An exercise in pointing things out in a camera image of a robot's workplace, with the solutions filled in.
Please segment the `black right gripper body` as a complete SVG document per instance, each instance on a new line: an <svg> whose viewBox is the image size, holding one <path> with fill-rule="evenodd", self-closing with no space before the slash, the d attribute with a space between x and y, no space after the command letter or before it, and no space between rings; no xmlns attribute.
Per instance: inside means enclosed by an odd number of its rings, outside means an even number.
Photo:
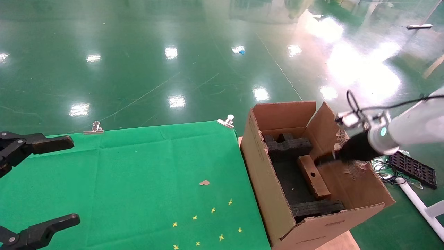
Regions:
<svg viewBox="0 0 444 250"><path fill-rule="evenodd" d="M370 145L368 132L361 132L352 136L335 152L337 160L349 163L354 160L369 161L376 158L376 151Z"/></svg>

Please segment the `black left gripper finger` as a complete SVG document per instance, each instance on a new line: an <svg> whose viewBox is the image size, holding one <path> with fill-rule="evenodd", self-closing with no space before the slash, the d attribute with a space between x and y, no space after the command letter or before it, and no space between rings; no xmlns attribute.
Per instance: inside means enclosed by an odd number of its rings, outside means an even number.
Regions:
<svg viewBox="0 0 444 250"><path fill-rule="evenodd" d="M30 155L43 155L74 147L70 136L48 138L42 133L20 135L2 131L0 135L0 177L8 174Z"/></svg>
<svg viewBox="0 0 444 250"><path fill-rule="evenodd" d="M80 216L69 214L29 226L15 233L0 227L1 250L38 250L51 242L55 233L79 225Z"/></svg>

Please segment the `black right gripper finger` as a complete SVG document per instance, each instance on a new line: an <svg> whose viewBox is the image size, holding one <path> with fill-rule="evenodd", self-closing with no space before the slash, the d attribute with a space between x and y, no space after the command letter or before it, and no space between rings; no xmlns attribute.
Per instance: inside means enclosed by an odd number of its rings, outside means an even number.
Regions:
<svg viewBox="0 0 444 250"><path fill-rule="evenodd" d="M338 153L337 152L327 152L323 155L319 155L315 159L315 165L328 164L328 163L334 162L336 160L338 160Z"/></svg>

